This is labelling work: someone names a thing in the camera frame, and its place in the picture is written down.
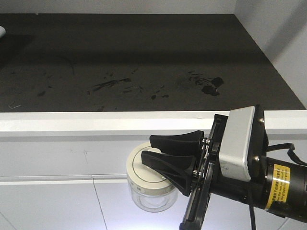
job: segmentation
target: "screw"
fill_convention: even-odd
[[[264,118],[259,119],[260,124],[264,124]]]
[[[206,145],[210,145],[211,139],[206,139]]]

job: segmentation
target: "yellow label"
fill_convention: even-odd
[[[273,181],[266,209],[269,209],[274,201],[286,202],[290,184],[290,168],[279,164],[274,165]]]

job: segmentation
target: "jar lid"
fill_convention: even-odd
[[[159,149],[152,148],[150,142],[137,146],[127,159],[127,178],[131,187],[150,196],[161,196],[172,191],[174,185],[155,170],[142,164],[142,151],[161,153]]]

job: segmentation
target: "white cabinet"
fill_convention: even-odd
[[[106,229],[92,180],[2,182],[0,212],[17,230]]]
[[[151,134],[199,129],[208,135],[215,113],[228,114],[2,114],[0,229],[178,230],[188,198],[179,195],[165,212],[142,211],[133,203],[127,181],[121,179],[126,159]],[[270,144],[293,142],[298,156],[307,161],[307,111],[266,111],[265,119]],[[268,156],[289,160],[285,150]],[[285,222],[264,210],[255,209],[255,213],[261,230],[277,230]],[[212,195],[203,226],[206,230],[250,229],[248,206]],[[306,224],[289,220],[279,230],[304,228]]]
[[[127,180],[121,183],[95,180],[95,186],[108,230],[178,230],[188,203],[188,198],[179,194],[170,209],[150,213],[134,204]]]
[[[0,229],[1,230],[16,230],[11,223],[0,213]]]

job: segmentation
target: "dark table surface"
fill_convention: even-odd
[[[0,112],[305,110],[231,14],[0,14]]]

